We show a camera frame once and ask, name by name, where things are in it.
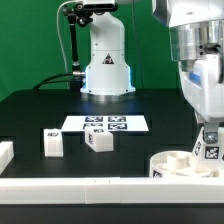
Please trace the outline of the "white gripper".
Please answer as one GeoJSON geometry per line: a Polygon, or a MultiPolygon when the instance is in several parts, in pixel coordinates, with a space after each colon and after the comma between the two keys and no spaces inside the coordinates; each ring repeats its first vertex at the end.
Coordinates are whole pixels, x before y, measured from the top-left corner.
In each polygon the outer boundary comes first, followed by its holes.
{"type": "Polygon", "coordinates": [[[185,99],[206,121],[203,124],[203,139],[207,144],[216,144],[218,122],[224,121],[224,82],[219,82],[220,56],[209,54],[202,60],[196,60],[188,71],[183,70],[181,62],[178,67],[185,99]]]}

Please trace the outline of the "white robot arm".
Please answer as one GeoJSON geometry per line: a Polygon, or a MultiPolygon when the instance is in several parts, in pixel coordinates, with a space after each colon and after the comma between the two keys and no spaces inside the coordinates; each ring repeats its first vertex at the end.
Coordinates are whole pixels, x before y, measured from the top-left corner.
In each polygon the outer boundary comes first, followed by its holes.
{"type": "MultiPolygon", "coordinates": [[[[224,0],[151,1],[152,15],[170,29],[184,97],[203,125],[203,140],[214,144],[224,122],[224,0]]],[[[110,14],[120,2],[83,1],[93,20],[84,93],[116,96],[134,90],[124,56],[124,26],[110,14]]]]}

